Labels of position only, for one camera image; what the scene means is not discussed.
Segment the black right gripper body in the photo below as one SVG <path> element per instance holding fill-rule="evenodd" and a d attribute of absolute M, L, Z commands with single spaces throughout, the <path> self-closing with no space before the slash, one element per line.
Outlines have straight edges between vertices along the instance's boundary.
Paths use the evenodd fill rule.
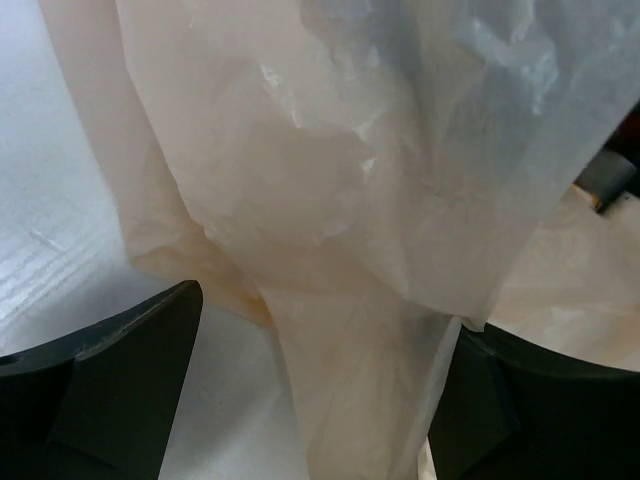
<path fill-rule="evenodd" d="M 626 194 L 639 197 L 639 103 L 629 111 L 574 185 L 591 196 L 597 214 L 605 214 Z"/>

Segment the translucent printed plastic bag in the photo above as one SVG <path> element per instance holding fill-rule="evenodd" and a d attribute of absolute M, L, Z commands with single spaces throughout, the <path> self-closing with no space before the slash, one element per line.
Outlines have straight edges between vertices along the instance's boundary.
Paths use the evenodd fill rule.
<path fill-rule="evenodd" d="M 314 479 L 411 479 L 462 326 L 618 354 L 637 218 L 573 182 L 635 1 L 45 1 L 132 263 L 278 335 Z"/>

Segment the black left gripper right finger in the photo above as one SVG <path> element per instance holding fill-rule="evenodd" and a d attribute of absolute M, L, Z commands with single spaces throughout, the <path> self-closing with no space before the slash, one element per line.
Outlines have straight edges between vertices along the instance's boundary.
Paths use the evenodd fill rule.
<path fill-rule="evenodd" d="M 440 479 L 636 479 L 639 375 L 464 328 L 428 440 Z"/>

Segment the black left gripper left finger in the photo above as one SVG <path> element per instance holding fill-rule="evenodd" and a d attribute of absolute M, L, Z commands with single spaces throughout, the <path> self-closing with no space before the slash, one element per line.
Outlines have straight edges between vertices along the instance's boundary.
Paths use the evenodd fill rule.
<path fill-rule="evenodd" d="M 202 307 L 184 281 L 3 356 L 2 478 L 158 478 Z"/>

